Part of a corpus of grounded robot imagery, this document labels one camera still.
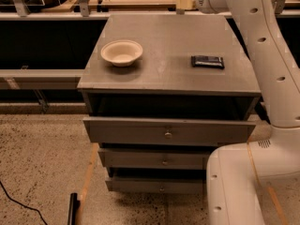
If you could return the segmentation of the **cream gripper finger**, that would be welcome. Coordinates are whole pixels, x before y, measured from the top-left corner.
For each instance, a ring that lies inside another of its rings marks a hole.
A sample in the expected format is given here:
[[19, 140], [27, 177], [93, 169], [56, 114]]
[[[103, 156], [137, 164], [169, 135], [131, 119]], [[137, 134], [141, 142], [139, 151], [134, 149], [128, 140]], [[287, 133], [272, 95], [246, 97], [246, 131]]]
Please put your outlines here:
[[176, 0], [176, 8], [181, 10], [193, 10], [196, 8], [195, 0]]

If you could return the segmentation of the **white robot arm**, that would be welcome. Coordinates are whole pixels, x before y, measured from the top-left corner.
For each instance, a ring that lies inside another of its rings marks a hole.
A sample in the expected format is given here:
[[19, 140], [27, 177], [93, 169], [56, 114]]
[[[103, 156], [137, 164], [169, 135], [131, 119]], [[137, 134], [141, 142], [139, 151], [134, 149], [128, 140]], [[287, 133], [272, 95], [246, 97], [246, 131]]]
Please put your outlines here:
[[194, 0], [203, 13], [228, 10], [247, 46], [271, 124], [269, 146], [219, 147], [206, 171], [210, 225], [264, 225], [257, 187], [300, 175], [300, 69], [276, 19], [285, 0]]

